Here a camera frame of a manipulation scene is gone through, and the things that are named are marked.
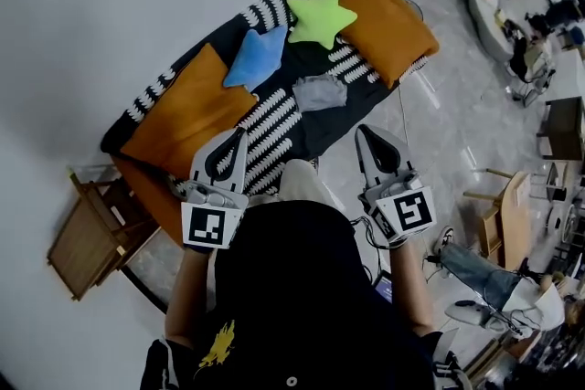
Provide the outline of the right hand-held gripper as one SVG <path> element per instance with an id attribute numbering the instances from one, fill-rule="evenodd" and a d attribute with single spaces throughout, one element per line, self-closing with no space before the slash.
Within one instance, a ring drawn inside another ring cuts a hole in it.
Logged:
<path id="1" fill-rule="evenodd" d="M 388 246 L 398 248 L 410 237 L 433 227 L 437 216 L 431 188 L 412 171 L 408 145 L 393 133 L 368 124 L 357 127 L 355 140 L 367 184 L 358 199 Z"/>

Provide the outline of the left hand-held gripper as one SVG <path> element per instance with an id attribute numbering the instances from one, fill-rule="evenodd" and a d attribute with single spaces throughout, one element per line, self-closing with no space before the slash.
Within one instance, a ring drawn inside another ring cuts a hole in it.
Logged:
<path id="1" fill-rule="evenodd" d="M 242 193 L 249 136 L 232 128 L 211 138 L 194 155 L 187 198 L 181 203 L 183 246 L 228 249 L 249 198 Z"/>

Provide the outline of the grey cloth garment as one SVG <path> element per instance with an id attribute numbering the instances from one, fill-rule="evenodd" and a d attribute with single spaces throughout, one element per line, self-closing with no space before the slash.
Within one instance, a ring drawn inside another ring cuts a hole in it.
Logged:
<path id="1" fill-rule="evenodd" d="M 297 79 L 292 93 L 300 113 L 345 107 L 347 100 L 346 84 L 329 74 Z"/>

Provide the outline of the person's right forearm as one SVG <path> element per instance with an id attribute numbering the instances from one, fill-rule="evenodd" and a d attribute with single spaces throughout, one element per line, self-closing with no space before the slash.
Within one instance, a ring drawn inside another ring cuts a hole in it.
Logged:
<path id="1" fill-rule="evenodd" d="M 431 296 L 413 241 L 389 251 L 393 304 L 419 336 L 434 332 Z"/>

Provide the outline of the person's left forearm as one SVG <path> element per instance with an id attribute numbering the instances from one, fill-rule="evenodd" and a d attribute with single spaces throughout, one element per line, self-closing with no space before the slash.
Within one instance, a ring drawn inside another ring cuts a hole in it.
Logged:
<path id="1" fill-rule="evenodd" d="M 200 341 L 206 316 L 209 259 L 206 253 L 184 251 L 165 315 L 165 338 L 190 349 Z"/>

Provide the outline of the orange cushion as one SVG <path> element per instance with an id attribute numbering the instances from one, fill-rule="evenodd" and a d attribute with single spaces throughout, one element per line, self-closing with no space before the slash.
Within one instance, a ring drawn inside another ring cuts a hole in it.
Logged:
<path id="1" fill-rule="evenodd" d="M 238 86 L 226 88 L 228 67 L 206 44 L 138 125 L 121 153 L 186 179 L 196 152 L 237 125 L 257 103 Z"/>
<path id="2" fill-rule="evenodd" d="M 388 88 L 439 52 L 431 30 L 405 0 L 340 0 L 357 19 L 341 31 Z"/>

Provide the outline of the blue star pillow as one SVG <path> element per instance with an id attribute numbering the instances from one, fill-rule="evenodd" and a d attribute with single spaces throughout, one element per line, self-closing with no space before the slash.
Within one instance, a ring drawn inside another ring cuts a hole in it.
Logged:
<path id="1" fill-rule="evenodd" d="M 225 88 L 241 86 L 247 91 L 258 88 L 281 67 L 287 33 L 286 26 L 277 26 L 264 34 L 250 29 L 223 81 L 223 86 Z"/>

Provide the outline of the round wooden table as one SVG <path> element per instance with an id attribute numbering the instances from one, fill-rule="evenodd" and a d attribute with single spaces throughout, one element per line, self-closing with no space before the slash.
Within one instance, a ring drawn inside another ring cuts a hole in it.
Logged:
<path id="1" fill-rule="evenodd" d="M 508 271 L 516 270 L 528 256 L 532 246 L 530 220 L 530 175 L 509 174 L 485 168 L 483 173 L 507 180 L 498 195 L 466 191 L 464 197 L 490 201 L 492 205 L 479 216 L 479 246 L 482 256 Z"/>

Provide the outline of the person's black t-shirt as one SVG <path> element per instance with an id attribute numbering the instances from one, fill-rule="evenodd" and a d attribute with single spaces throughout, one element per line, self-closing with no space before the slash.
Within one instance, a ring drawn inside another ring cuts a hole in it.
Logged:
<path id="1" fill-rule="evenodd" d="M 210 255 L 200 341 L 154 341 L 140 390 L 435 390 L 440 333 L 375 290 L 335 208 L 255 206 L 228 249 L 192 250 Z"/>

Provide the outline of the green star pillow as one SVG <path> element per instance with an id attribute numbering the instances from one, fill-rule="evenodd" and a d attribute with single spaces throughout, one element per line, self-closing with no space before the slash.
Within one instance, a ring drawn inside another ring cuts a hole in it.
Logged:
<path id="1" fill-rule="evenodd" d="M 287 5 L 297 19 L 289 43 L 315 42 L 331 50 L 336 35 L 357 20 L 339 0 L 287 0 Z"/>

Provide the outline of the grey wheeled chair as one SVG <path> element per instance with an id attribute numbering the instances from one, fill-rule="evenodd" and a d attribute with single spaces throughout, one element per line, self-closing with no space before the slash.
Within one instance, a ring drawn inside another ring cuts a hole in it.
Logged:
<path id="1" fill-rule="evenodd" d="M 552 44 L 543 37 L 530 41 L 526 37 L 519 38 L 507 66 L 512 77 L 520 82 L 519 90 L 511 91 L 512 98 L 525 108 L 548 90 L 557 72 Z"/>

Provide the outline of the white round pouf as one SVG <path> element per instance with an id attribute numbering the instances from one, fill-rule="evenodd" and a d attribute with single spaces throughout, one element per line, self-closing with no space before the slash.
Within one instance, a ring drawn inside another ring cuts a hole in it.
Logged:
<path id="1" fill-rule="evenodd" d="M 506 38 L 506 14 L 500 0 L 468 0 L 468 10 L 485 51 L 497 62 L 505 63 L 514 55 L 514 45 Z"/>

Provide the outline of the dark wooden side table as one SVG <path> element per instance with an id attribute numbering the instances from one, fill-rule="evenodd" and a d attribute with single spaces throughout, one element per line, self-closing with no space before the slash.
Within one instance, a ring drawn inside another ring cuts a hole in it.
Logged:
<path id="1" fill-rule="evenodd" d="M 585 157 L 585 104 L 581 96 L 546 100 L 546 116 L 536 134 L 544 160 L 582 161 Z"/>

